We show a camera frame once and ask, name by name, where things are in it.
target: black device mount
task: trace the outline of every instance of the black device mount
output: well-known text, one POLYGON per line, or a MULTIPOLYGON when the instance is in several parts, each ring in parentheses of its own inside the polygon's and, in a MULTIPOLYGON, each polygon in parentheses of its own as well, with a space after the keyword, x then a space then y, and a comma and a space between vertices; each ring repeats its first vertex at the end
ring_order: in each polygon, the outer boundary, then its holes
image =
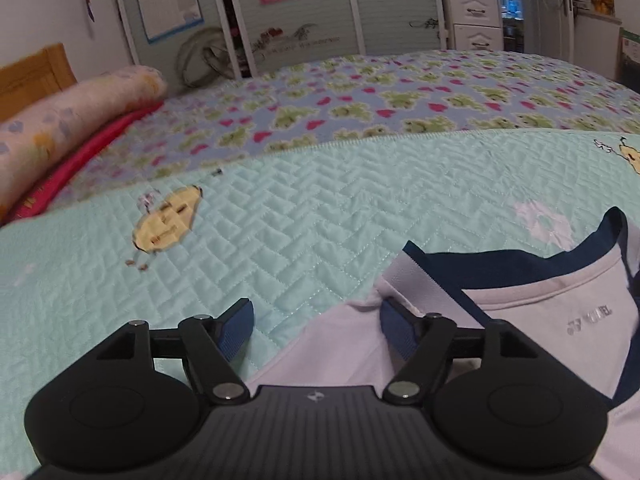
POLYGON ((149 330, 134 320, 43 387, 26 433, 45 479, 596 480, 607 428, 600 394, 508 322, 458 328, 439 314, 380 308, 406 358, 372 386, 260 386, 228 364, 254 311, 149 330), (454 359, 481 366, 449 382, 454 359), (154 369, 183 362, 191 387, 154 369))

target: logo emblem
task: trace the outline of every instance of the logo emblem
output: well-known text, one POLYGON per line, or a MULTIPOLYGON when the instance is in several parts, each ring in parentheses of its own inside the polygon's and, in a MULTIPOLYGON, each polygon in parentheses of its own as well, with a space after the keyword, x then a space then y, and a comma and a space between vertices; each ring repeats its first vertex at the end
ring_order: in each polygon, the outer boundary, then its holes
POLYGON ((312 400, 313 402, 315 402, 317 404, 322 399, 324 399, 324 393, 318 392, 318 391, 313 391, 313 393, 308 394, 308 396, 306 396, 306 398, 309 399, 309 400, 312 400))
POLYGON ((586 326, 583 325, 583 321, 589 324, 596 324, 606 317, 609 317, 611 314, 613 314, 613 311, 607 305, 599 306, 598 308, 594 308, 586 314, 582 314, 582 317, 577 317, 576 319, 573 319, 569 323, 567 323, 566 331, 569 335, 573 335, 576 332, 581 332, 582 329, 586 326))

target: light blue quilted blanket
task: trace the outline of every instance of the light blue quilted blanket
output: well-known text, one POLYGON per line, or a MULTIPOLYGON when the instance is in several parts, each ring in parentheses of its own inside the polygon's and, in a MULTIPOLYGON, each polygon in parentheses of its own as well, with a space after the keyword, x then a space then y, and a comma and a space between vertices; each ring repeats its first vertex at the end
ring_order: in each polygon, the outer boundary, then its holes
MULTIPOLYGON (((243 378, 313 316, 362 296, 411 239, 427 252, 569 249, 619 206, 640 220, 640 137, 488 130, 324 144, 110 192, 0 230, 0 475, 37 465, 30 397, 124 322, 176 326, 254 302, 243 378), (127 267, 138 199, 189 184, 191 233, 127 267)), ((158 363, 178 374, 180 365, 158 363)))

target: circular pad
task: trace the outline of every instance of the circular pad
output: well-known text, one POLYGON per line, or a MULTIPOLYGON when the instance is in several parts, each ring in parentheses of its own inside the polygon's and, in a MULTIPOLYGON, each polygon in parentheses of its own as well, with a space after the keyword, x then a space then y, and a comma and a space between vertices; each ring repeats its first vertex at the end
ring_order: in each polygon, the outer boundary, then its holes
POLYGON ((563 368, 518 361, 445 384, 433 401, 440 433, 464 454, 509 469, 551 470, 590 460, 607 429, 603 402, 563 368))
POLYGON ((118 471, 175 452, 200 410, 188 386, 152 370, 103 362, 62 374, 31 399, 24 427, 36 455, 74 471, 118 471))

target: floral bed sheet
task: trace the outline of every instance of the floral bed sheet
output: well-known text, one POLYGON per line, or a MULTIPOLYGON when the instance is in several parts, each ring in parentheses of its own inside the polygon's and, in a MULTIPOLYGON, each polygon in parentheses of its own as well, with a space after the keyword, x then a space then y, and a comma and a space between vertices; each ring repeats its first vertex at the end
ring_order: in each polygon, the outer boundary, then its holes
POLYGON ((487 128, 640 133, 640 96, 513 52, 345 56, 169 99, 93 158, 50 208, 196 168, 329 142, 487 128))

